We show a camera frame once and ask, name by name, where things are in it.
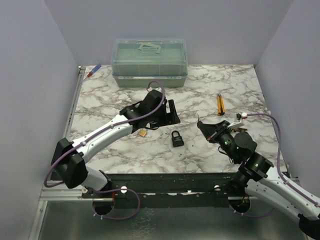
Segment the black-headed key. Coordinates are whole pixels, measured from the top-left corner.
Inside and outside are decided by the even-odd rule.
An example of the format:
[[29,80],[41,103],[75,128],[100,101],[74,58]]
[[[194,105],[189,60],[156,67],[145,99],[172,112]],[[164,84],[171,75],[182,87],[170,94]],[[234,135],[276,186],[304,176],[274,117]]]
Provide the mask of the black-headed key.
[[203,122],[200,120],[200,117],[199,117],[199,115],[197,114],[197,128],[198,129],[200,129],[201,128],[201,126],[202,126],[202,124],[203,124]]

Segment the black Kaijing padlock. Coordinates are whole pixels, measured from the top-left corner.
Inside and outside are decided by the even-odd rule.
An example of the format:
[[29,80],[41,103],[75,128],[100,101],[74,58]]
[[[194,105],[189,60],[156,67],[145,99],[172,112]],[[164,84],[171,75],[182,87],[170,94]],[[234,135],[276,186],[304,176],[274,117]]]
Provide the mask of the black Kaijing padlock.
[[171,141],[174,148],[182,147],[184,145],[183,138],[177,130],[172,131]]

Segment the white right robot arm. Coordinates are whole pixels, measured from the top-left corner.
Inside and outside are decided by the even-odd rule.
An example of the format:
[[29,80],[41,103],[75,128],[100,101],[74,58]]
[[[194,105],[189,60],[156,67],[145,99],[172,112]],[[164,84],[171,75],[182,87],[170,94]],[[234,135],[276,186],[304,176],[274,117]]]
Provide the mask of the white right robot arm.
[[298,222],[299,229],[315,240],[320,238],[320,199],[308,192],[267,158],[256,152],[257,143],[247,132],[231,134],[230,123],[197,122],[197,127],[211,144],[218,144],[239,168],[230,181],[230,191],[247,193],[269,203]]

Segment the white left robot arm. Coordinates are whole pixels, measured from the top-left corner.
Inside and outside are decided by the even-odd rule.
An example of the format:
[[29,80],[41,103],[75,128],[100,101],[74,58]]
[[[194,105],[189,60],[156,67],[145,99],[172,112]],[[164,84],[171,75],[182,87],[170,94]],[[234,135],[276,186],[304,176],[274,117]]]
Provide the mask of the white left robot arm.
[[66,138],[56,144],[51,168],[69,189],[80,185],[91,188],[101,198],[111,191],[110,179],[101,170],[87,166],[96,154],[113,142],[150,126],[179,124],[175,102],[166,99],[158,90],[151,90],[142,101],[124,107],[110,122],[93,132],[69,141]]

